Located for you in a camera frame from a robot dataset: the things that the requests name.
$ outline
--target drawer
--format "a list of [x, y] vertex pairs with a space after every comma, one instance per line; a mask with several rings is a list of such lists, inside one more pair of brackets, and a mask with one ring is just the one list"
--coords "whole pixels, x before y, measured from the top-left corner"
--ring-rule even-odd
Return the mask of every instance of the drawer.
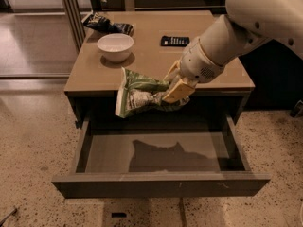
[[270, 176], [251, 171], [228, 112], [200, 106], [88, 114], [70, 174], [52, 183], [65, 198], [254, 196]]

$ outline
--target white bowl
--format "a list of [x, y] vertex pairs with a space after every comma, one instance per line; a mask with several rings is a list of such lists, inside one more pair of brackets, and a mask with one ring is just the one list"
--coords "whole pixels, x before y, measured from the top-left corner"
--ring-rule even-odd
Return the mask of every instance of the white bowl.
[[98, 40], [103, 57], [113, 63], [125, 61], [131, 54], [134, 40], [126, 34], [109, 34]]

